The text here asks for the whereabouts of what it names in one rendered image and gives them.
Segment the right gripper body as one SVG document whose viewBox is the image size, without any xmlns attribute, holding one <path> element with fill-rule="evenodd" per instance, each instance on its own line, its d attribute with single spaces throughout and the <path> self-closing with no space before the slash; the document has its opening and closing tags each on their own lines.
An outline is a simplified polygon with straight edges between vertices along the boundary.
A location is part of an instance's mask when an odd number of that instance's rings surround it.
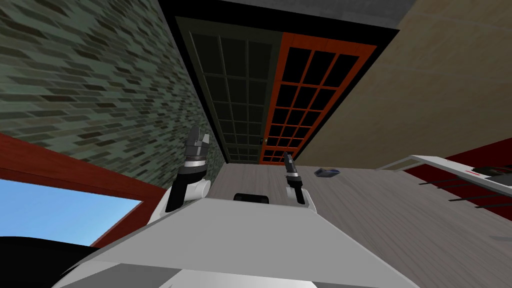
<svg viewBox="0 0 512 288">
<path fill-rule="evenodd" d="M 297 174 L 298 173 L 298 171 L 295 167 L 293 158 L 289 153 L 287 153 L 287 152 L 283 153 L 283 160 L 284 160 L 284 165 L 285 165 L 285 169 L 286 169 L 287 173 L 289 173 L 289 174 Z"/>
</svg>

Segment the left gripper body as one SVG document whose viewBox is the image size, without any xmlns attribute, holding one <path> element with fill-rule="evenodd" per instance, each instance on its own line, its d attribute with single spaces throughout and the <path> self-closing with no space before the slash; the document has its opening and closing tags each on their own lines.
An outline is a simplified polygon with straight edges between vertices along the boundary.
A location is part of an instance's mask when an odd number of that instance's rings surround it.
<svg viewBox="0 0 512 288">
<path fill-rule="evenodd" d="M 184 141 L 185 161 L 206 161 L 208 155 L 208 142 L 187 138 Z"/>
</svg>

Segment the dark green glazed door leaf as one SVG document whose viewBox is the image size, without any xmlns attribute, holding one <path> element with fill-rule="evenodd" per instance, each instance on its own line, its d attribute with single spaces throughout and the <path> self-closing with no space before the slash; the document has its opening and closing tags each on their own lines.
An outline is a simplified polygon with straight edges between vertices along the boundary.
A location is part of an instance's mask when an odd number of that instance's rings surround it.
<svg viewBox="0 0 512 288">
<path fill-rule="evenodd" d="M 228 161 L 258 164 L 282 33 L 186 17 L 176 22 Z"/>
</svg>

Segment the orange glazed door leaf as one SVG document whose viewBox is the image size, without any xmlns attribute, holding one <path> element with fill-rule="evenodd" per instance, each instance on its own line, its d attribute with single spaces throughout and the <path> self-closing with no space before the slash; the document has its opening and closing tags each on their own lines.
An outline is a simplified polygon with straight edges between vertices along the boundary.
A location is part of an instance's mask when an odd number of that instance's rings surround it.
<svg viewBox="0 0 512 288">
<path fill-rule="evenodd" d="M 296 159 L 375 50 L 374 45 L 285 32 L 259 162 L 283 165 L 284 152 Z"/>
</svg>

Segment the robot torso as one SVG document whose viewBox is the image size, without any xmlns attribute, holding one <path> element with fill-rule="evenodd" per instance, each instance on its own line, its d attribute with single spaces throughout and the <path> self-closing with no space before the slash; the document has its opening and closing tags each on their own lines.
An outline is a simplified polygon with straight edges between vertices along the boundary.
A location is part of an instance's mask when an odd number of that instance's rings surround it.
<svg viewBox="0 0 512 288">
<path fill-rule="evenodd" d="M 52 288 L 419 288 L 314 210 L 203 198 L 91 253 Z"/>
</svg>

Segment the red framed window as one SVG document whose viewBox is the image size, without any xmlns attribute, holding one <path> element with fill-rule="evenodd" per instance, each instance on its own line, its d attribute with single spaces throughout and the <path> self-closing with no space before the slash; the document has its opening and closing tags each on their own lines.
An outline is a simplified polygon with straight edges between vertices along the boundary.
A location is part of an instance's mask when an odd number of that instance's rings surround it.
<svg viewBox="0 0 512 288">
<path fill-rule="evenodd" d="M 104 247 L 145 226 L 172 179 L 127 140 L 0 133 L 0 236 Z"/>
</svg>

